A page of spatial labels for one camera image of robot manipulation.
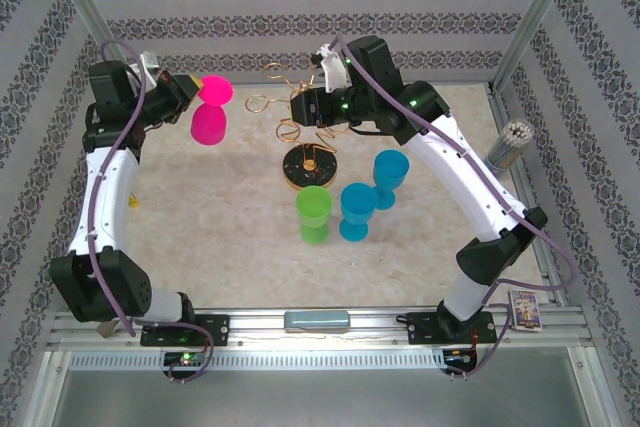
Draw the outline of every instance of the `beige table surface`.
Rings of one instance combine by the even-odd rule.
[[[443,85],[462,132],[482,156],[496,136],[484,87]],[[338,175],[329,240],[309,246],[299,237],[296,191],[282,175],[291,148],[276,139],[284,104],[261,114],[245,110],[254,93],[288,97],[288,87],[241,86],[225,106],[225,140],[214,147],[189,134],[194,109],[176,125],[150,132],[129,210],[128,254],[157,288],[186,292],[196,307],[328,307],[435,305],[457,273],[456,252],[473,233],[446,188],[418,159],[396,191],[396,205],[378,211],[369,237],[340,237],[339,196],[351,182],[372,183],[373,160],[399,148],[393,139],[352,132],[338,136]],[[313,141],[314,129],[302,139]],[[511,192],[509,181],[505,185]],[[530,248],[506,273],[540,283]],[[541,293],[540,300],[546,299]],[[501,288],[495,301],[506,300]]]

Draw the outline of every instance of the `patterned wallpaper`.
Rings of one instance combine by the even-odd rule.
[[[569,295],[586,308],[623,425],[640,425],[638,13],[638,0],[554,0],[503,92],[510,116],[536,128],[527,174],[579,261]]]
[[[182,70],[264,82],[332,40],[378,34],[407,80],[489,80],[531,0],[96,0],[118,37]]]
[[[60,307],[48,277],[84,193],[97,46],[70,0],[0,0],[0,426],[19,423]]]

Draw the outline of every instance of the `green cup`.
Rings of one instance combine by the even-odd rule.
[[[300,216],[300,236],[309,244],[321,244],[329,236],[329,216],[333,207],[331,194],[324,187],[312,185],[296,197]]]

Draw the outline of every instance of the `bundle of sticks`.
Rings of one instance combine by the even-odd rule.
[[[533,126],[526,120],[512,120],[489,149],[485,164],[494,175],[507,170],[533,139]]]

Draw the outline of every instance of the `blue cup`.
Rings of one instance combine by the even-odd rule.
[[[378,196],[372,187],[356,182],[349,184],[340,195],[340,235],[350,242],[360,242],[369,233],[367,222],[373,217]]]
[[[400,187],[409,172],[409,159],[398,150],[384,150],[373,163],[374,190],[378,195],[378,209],[387,210],[396,203],[394,189]]]

